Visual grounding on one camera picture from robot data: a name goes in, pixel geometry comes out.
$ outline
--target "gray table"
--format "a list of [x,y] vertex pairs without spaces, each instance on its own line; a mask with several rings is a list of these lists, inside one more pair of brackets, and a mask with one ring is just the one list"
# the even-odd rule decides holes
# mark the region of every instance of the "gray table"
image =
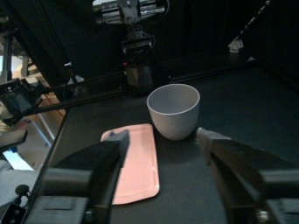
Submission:
[[[299,164],[299,96],[254,66],[184,82],[200,91],[197,127],[270,151]],[[94,144],[113,128],[152,123],[145,96],[121,96],[68,111],[53,145],[54,164]],[[194,132],[180,142],[153,130],[160,192],[136,203],[113,206],[110,223],[225,223],[209,167]]]

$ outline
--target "white cup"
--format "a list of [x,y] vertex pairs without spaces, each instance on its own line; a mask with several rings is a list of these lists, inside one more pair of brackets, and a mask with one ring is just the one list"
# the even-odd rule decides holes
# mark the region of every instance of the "white cup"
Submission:
[[169,140],[182,140],[193,131],[198,117],[200,93],[185,84],[158,87],[146,97],[153,126]]

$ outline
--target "screw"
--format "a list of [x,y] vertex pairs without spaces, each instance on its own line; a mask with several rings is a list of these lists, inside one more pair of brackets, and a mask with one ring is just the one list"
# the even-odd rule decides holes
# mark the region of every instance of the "screw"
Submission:
[[256,218],[257,218],[257,222],[260,224],[264,224],[268,222],[268,212],[262,211],[262,210],[256,210]]

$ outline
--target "cup rim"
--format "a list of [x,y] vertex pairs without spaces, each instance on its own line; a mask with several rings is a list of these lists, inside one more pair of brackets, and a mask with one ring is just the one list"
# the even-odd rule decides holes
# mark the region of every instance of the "cup rim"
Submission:
[[[176,112],[176,113],[161,113],[161,112],[156,111],[156,110],[149,106],[148,100],[149,100],[150,95],[152,95],[157,90],[160,90],[161,88],[166,88],[168,86],[185,86],[185,87],[190,88],[190,89],[194,91],[194,93],[197,94],[197,96],[198,96],[196,102],[193,103],[193,105],[192,105],[189,108],[186,108],[184,111],[181,111],[181,112]],[[192,87],[190,85],[186,85],[186,84],[173,83],[173,84],[166,84],[166,85],[158,87],[158,88],[157,88],[157,89],[156,89],[156,90],[146,96],[145,104],[146,104],[146,107],[148,107],[156,114],[158,114],[158,115],[164,115],[164,116],[176,116],[176,115],[182,114],[182,113],[185,113],[186,111],[192,110],[192,109],[196,107],[196,105],[198,104],[198,102],[200,102],[200,98],[201,98],[200,92],[198,92],[198,90],[197,90],[194,87]]]

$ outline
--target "table surface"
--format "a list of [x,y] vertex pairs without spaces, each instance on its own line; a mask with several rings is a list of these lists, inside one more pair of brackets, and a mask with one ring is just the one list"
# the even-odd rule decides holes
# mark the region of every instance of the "table surface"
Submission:
[[[299,96],[253,66],[184,82],[200,91],[197,128],[213,130],[299,164]],[[145,96],[120,96],[68,111],[50,163],[94,144],[106,130],[150,123]],[[112,206],[110,223],[225,223],[210,169],[194,131],[173,142],[153,129],[160,192]]]

